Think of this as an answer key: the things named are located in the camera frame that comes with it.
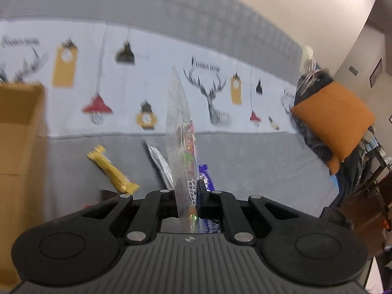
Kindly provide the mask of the purple chocolate bar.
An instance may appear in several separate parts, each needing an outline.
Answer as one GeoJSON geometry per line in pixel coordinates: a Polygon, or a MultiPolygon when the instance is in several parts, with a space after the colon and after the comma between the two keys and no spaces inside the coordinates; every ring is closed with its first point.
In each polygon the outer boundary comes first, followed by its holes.
{"type": "MultiPolygon", "coordinates": [[[[213,181],[209,175],[209,168],[207,164],[198,165],[199,169],[199,181],[203,181],[203,184],[197,184],[197,211],[201,213],[202,206],[208,205],[209,193],[214,191],[213,181]]],[[[199,232],[202,234],[217,234],[220,233],[219,222],[216,220],[210,220],[208,218],[199,217],[199,232]]]]}

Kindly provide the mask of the silver foil snack packet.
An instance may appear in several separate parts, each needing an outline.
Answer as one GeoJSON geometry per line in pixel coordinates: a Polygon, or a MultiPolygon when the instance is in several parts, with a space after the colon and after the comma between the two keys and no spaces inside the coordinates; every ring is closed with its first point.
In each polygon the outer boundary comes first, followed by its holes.
{"type": "Polygon", "coordinates": [[[146,146],[152,161],[161,174],[161,178],[165,184],[165,187],[167,190],[174,190],[174,180],[170,166],[162,155],[161,151],[158,149],[158,146],[150,140],[146,140],[146,146]]]}

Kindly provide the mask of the clear candy bag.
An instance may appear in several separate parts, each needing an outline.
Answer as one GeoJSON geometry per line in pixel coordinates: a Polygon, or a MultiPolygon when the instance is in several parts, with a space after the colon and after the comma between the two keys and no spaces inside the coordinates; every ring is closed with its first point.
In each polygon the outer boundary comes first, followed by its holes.
{"type": "Polygon", "coordinates": [[[166,151],[181,231],[198,230],[197,180],[199,178],[193,120],[183,84],[175,68],[171,69],[165,118],[166,151]]]}

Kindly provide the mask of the yellow snack bar wrapper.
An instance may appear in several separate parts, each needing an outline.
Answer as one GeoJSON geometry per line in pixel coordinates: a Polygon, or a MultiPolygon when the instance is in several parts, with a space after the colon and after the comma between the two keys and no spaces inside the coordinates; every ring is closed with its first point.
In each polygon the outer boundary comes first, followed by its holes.
{"type": "Polygon", "coordinates": [[[94,147],[87,157],[104,172],[120,194],[134,195],[140,189],[140,185],[131,181],[107,158],[106,149],[102,145],[94,147]]]}

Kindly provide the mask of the orange cushion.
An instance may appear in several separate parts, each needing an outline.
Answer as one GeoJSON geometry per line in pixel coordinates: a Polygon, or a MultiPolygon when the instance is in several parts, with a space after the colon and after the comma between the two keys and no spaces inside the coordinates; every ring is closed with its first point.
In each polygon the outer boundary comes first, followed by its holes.
{"type": "Polygon", "coordinates": [[[337,82],[296,104],[291,112],[331,151],[332,157],[326,161],[330,174],[338,172],[375,122],[366,104],[337,82]]]}

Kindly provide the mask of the brown cardboard box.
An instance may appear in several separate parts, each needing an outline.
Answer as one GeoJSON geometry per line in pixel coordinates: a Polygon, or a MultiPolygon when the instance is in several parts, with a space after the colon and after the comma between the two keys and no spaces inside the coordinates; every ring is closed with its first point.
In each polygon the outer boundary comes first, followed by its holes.
{"type": "Polygon", "coordinates": [[[1,290],[19,283],[11,259],[14,241],[44,221],[47,154],[45,87],[1,85],[1,290]]]}

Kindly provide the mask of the framed wall picture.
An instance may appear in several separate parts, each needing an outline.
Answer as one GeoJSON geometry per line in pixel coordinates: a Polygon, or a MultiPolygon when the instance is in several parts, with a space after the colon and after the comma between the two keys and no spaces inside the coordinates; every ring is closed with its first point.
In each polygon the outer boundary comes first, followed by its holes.
{"type": "Polygon", "coordinates": [[[373,72],[371,73],[371,76],[369,77],[369,83],[370,83],[370,87],[373,88],[378,80],[378,78],[381,76],[383,72],[383,61],[382,59],[380,59],[375,67],[375,69],[373,70],[373,72]]]}

